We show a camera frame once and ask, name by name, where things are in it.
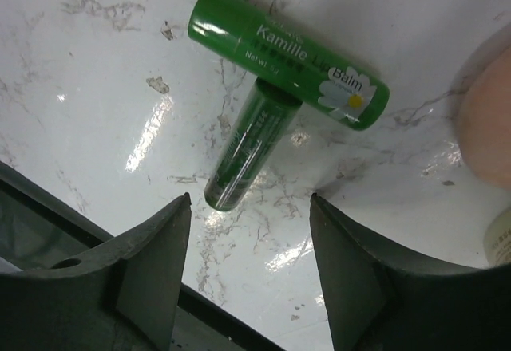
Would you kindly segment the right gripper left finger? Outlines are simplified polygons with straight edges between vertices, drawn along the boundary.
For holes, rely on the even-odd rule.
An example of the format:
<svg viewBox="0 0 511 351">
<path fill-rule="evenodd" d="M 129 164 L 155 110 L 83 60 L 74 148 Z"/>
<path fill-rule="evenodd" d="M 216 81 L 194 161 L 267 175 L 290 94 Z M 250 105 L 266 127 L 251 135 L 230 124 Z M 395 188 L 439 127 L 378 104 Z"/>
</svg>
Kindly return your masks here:
<svg viewBox="0 0 511 351">
<path fill-rule="evenodd" d="M 99 246 L 1 276 L 3 350 L 169 350 L 191 226 L 189 194 Z"/>
</svg>

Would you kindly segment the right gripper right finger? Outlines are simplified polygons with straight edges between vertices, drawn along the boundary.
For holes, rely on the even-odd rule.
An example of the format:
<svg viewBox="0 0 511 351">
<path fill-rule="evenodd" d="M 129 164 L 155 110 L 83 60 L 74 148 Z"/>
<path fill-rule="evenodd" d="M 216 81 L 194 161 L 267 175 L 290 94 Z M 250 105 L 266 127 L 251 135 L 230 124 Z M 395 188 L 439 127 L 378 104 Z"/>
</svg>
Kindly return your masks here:
<svg viewBox="0 0 511 351">
<path fill-rule="evenodd" d="M 509 266 L 475 269 L 421 254 L 319 195 L 310 227 L 335 349 L 509 349 Z"/>
</svg>

